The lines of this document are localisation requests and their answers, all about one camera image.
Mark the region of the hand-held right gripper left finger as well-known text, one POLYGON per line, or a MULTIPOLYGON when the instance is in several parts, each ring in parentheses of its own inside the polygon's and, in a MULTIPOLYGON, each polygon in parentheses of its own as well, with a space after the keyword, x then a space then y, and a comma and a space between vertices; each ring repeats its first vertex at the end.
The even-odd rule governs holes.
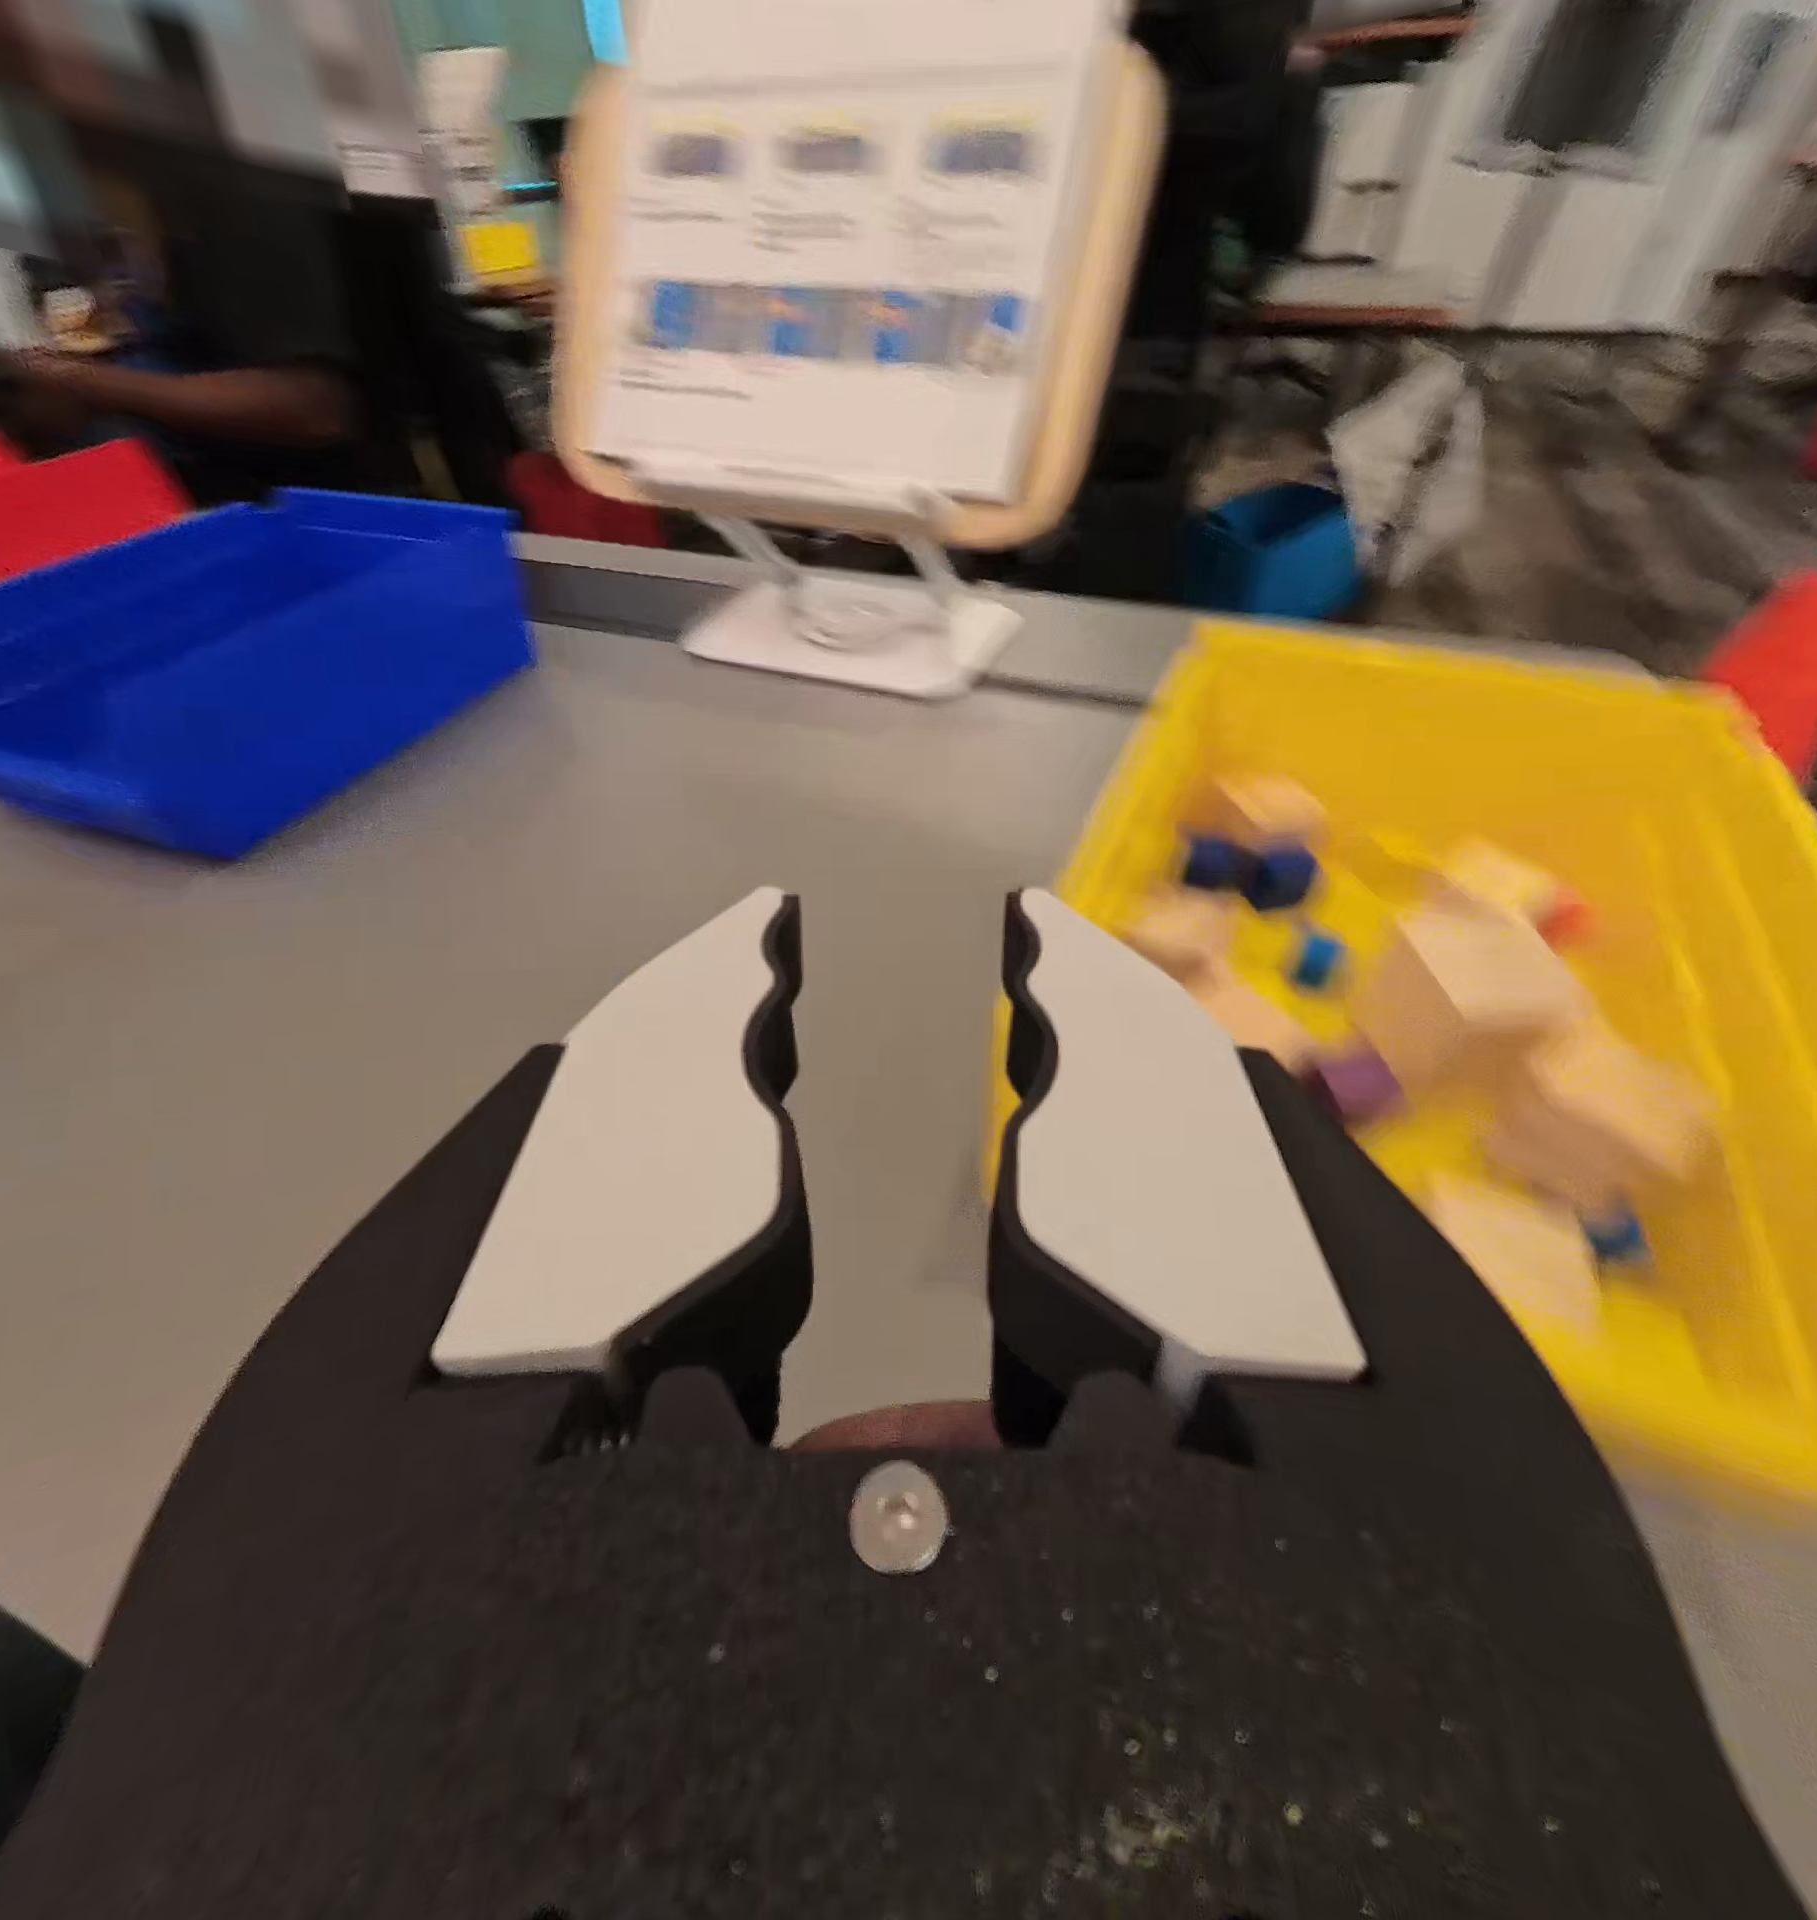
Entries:
POLYGON ((635 1428, 657 1378, 705 1368, 769 1445, 814 1295, 787 1111, 800 898, 758 886, 565 1032, 431 1345, 443 1378, 591 1382, 635 1428))

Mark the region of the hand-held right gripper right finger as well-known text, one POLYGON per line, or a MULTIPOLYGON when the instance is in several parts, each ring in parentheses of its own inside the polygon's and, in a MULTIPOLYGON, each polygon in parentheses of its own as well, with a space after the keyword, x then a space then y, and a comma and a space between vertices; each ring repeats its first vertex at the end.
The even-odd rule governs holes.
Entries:
POLYGON ((991 1417, 1037 1448, 1094 1377, 1180 1429, 1226 1378, 1355 1387, 1370 1359, 1229 1030, 1041 886, 1002 930, 1014 1111, 991 1177, 991 1417))

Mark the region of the pile of plain wooden cubes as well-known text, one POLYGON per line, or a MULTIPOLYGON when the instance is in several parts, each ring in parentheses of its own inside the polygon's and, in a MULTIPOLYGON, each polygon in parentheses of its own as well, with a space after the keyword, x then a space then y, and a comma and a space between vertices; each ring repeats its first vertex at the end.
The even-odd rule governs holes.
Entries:
POLYGON ((1631 1042, 1538 916, 1575 895, 1488 839, 1440 857, 1337 834, 1326 802, 1285 775, 1212 775, 1192 791, 1170 875, 1117 923, 1229 1030, 1268 1052, 1328 1111, 1315 1063, 1371 1046, 1406 1100, 1365 1128, 1416 1128, 1440 1152, 1416 1182, 1423 1213, 1530 1328, 1595 1338, 1606 1282, 1579 1215, 1670 1199, 1711 1161, 1717 1113, 1687 1071, 1631 1042), (1180 884, 1189 836, 1247 852, 1306 845, 1321 884, 1299 909, 1256 914, 1243 895, 1180 884), (1335 992, 1290 983, 1303 926, 1346 942, 1335 992))

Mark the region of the yellow plastic bin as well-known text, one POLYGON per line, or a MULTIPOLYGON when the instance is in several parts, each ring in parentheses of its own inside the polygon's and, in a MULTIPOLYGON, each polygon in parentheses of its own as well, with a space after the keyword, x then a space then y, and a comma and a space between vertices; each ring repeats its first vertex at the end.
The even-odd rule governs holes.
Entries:
POLYGON ((1817 819, 1753 726, 1687 685, 1221 620, 1057 895, 1117 932, 1195 784, 1239 772, 1303 781, 1337 834, 1485 839, 1585 901, 1573 969, 1711 1091, 1717 1147, 1645 1210, 1652 1258, 1606 1282, 1595 1338, 1519 1328, 1595 1438, 1817 1505, 1817 819))

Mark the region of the blue plastic bin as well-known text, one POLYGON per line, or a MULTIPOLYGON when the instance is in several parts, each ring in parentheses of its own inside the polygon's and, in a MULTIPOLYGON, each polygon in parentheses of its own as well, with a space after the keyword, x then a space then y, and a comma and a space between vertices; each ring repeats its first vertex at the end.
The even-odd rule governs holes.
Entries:
POLYGON ((535 662, 519 518, 281 490, 0 584, 0 803, 237 859, 535 662))

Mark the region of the white desk stand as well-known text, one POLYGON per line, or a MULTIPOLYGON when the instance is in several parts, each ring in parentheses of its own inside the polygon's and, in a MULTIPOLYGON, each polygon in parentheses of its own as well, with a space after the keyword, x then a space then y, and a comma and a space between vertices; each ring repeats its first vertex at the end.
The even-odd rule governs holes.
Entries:
POLYGON ((1018 636, 1021 614, 955 570, 957 508, 943 491, 698 457, 661 461, 644 475, 756 572, 684 631, 688 657, 940 703, 982 683, 1018 636), (778 524, 887 540, 914 580, 804 564, 778 545, 778 524))

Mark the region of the teal bag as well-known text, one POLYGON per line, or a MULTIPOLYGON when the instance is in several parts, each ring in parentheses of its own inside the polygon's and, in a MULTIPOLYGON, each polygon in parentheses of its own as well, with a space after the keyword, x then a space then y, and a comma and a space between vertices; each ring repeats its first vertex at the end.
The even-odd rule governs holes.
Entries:
POLYGON ((1261 619, 1337 619, 1365 589, 1346 501, 1326 485, 1243 491, 1193 514, 1184 605, 1261 619))

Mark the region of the red bag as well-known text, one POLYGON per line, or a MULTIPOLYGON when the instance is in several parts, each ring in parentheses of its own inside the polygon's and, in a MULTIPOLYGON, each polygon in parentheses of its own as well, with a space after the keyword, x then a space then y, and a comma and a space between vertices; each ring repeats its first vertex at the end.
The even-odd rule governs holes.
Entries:
POLYGON ((582 488, 550 451, 515 452, 504 472, 521 529, 539 538, 655 551, 669 544, 662 514, 653 505, 582 488))

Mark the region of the white printed sheet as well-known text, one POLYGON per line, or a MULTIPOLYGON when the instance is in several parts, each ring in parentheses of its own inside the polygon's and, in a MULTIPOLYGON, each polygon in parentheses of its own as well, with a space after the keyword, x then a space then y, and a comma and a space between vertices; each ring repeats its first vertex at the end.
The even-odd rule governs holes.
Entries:
POLYGON ((1331 419, 1328 461, 1371 586, 1404 586, 1456 547, 1485 505, 1485 405, 1454 352, 1428 352, 1331 419))

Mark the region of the beige wooden board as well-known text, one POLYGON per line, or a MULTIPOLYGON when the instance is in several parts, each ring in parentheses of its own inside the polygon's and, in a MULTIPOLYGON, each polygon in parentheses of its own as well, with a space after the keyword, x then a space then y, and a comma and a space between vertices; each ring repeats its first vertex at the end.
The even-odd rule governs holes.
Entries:
POLYGON ((552 300, 555 351, 549 426, 571 480, 612 501, 748 518, 787 532, 865 540, 931 535, 960 551, 1004 551, 1049 534, 1072 505, 1091 461, 1114 373, 1134 261, 1162 166, 1167 98, 1150 55, 1122 37, 1099 60, 1091 128, 1076 161, 1081 205, 1072 250, 1046 306, 1036 373, 1036 430, 1009 501, 949 501, 936 491, 880 491, 753 471, 746 482, 661 478, 599 457, 597 434, 618 226, 621 147, 632 92, 625 66, 602 62, 582 83, 565 139, 565 249, 552 300))

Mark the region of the red plastic bin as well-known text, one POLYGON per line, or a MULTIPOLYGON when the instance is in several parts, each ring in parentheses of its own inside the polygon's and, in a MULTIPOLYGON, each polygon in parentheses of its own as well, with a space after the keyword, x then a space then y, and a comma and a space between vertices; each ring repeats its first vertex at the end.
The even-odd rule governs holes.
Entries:
POLYGON ((0 584, 159 532, 193 511, 142 441, 104 441, 29 461, 0 436, 0 584))

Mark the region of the white paper sheet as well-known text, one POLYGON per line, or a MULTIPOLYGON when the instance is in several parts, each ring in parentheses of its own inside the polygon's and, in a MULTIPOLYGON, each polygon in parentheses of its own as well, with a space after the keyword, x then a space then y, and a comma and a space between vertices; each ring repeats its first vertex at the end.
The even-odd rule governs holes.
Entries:
POLYGON ((1009 501, 1121 4, 649 4, 585 451, 1009 501))

